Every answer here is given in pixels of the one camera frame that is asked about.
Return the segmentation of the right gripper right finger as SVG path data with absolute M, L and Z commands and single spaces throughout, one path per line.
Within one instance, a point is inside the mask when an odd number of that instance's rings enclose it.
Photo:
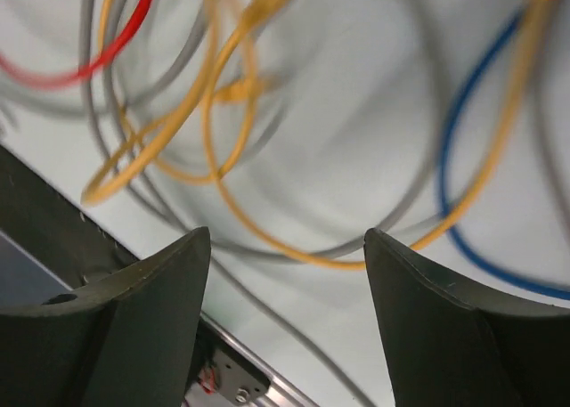
M 397 405 L 568 405 L 567 309 L 490 288 L 376 229 L 364 255 Z

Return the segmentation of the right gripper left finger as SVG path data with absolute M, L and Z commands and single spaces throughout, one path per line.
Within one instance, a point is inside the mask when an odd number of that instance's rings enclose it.
M 3 309 L 2 405 L 180 405 L 209 260 L 198 228 L 102 280 Z

